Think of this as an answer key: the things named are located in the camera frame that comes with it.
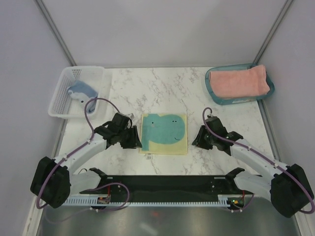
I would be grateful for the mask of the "yellow green towel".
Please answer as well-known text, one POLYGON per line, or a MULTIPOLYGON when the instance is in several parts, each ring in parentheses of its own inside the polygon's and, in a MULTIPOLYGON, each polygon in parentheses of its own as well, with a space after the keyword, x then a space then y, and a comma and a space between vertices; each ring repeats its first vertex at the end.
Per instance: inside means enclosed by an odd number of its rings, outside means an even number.
POLYGON ((143 114, 141 144, 142 154, 186 155, 188 153, 187 115, 143 114))

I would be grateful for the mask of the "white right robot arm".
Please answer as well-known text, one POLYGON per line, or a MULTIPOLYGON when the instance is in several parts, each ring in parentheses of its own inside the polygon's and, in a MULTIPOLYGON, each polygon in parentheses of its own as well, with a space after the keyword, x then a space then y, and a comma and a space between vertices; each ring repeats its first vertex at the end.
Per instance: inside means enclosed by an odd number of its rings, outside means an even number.
POLYGON ((242 135, 235 131, 228 132, 218 117, 209 116, 204 120, 192 145, 206 150, 216 147, 257 172, 253 175, 244 170, 235 171, 225 181, 227 192, 236 194, 246 190, 263 197, 287 218, 297 212, 314 213, 314 194, 303 168, 262 154, 242 135), (309 211, 303 209, 306 205, 311 205, 309 211))

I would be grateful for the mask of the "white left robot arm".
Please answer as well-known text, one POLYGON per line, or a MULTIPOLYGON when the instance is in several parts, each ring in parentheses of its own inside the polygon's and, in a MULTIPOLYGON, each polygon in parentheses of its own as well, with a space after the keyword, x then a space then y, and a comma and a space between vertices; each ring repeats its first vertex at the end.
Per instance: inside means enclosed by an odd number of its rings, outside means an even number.
POLYGON ((41 209, 40 201, 58 208, 72 196, 93 190, 102 194, 108 182, 101 178, 99 169, 78 174, 76 171, 87 161, 109 147, 120 144, 123 149, 141 148, 137 126, 130 117, 115 113, 111 121, 93 129, 92 137, 68 154, 43 157, 36 168, 30 191, 37 196, 36 206, 41 209))

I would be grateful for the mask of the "pink terry towel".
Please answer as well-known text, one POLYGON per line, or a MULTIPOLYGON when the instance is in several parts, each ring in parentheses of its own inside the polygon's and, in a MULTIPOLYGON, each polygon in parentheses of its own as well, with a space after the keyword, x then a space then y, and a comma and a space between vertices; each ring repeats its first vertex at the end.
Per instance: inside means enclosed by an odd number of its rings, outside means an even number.
POLYGON ((214 94, 224 99, 260 96, 270 91, 264 65, 246 70, 212 71, 209 81, 214 94))

